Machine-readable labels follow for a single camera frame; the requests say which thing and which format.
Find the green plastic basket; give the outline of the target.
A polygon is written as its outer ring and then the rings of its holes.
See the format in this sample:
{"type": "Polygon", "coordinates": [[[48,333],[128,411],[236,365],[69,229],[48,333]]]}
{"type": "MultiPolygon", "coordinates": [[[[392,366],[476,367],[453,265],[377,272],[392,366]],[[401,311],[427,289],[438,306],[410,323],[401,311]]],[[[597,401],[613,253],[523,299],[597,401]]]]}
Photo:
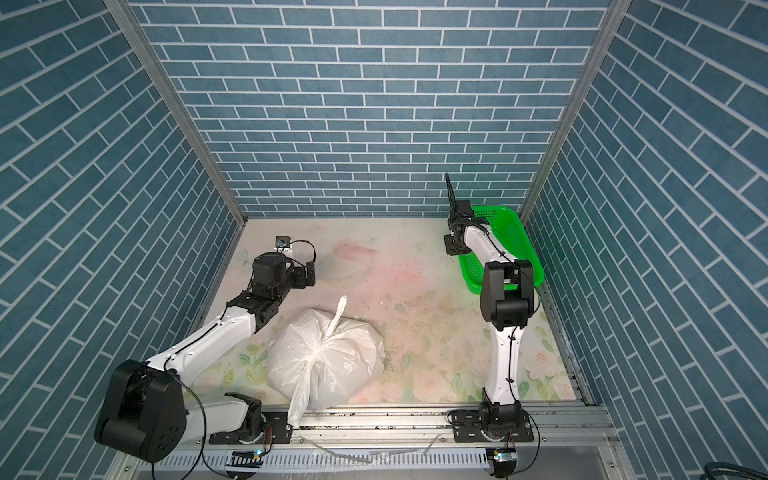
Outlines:
{"type": "MultiPolygon", "coordinates": [[[[533,282],[539,288],[545,280],[545,272],[538,255],[517,213],[505,206],[473,206],[477,217],[485,218],[486,227],[495,236],[494,243],[506,252],[506,256],[528,260],[533,267],[533,282]]],[[[469,291],[475,295],[481,293],[484,274],[484,261],[474,252],[460,255],[459,264],[462,276],[469,291]]]]}

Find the white plastic bag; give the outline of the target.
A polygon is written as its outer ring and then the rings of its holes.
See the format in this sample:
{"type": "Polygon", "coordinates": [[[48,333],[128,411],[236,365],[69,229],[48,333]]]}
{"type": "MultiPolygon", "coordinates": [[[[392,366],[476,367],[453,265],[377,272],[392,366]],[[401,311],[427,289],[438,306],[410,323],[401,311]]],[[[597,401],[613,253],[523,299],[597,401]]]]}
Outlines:
{"type": "Polygon", "coordinates": [[[384,371],[383,337],[370,324],[346,318],[347,303],[342,296],[333,314],[302,311],[268,345],[268,381],[289,399],[292,429],[305,413],[347,401],[384,371]]]}

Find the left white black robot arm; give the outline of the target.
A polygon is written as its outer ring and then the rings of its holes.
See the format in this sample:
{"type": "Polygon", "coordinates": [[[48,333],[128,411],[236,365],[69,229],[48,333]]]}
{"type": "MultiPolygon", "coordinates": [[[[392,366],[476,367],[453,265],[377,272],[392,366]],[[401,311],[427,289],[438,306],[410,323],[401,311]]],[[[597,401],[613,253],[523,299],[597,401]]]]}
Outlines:
{"type": "Polygon", "coordinates": [[[96,442],[157,463],[192,439],[264,441],[267,423],[259,399],[236,392],[209,404],[198,396],[187,404],[185,398],[206,369],[277,315],[291,291],[315,283],[314,261],[302,263],[280,251],[257,256],[245,289],[209,325],[146,360],[116,367],[95,424],[96,442]]]}

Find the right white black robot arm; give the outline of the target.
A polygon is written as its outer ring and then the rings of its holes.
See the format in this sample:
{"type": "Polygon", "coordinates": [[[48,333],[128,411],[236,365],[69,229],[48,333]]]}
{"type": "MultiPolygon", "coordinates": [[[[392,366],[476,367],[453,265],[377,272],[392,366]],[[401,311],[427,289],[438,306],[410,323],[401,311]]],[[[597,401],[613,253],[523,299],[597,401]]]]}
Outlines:
{"type": "Polygon", "coordinates": [[[483,267],[480,312],[491,332],[492,354],[479,415],[484,429],[518,424],[523,421],[519,353],[524,329],[536,310],[533,265],[510,253],[489,221],[476,215],[468,200],[456,198],[450,176],[445,174],[444,179],[449,201],[446,253],[472,253],[483,267]]]}

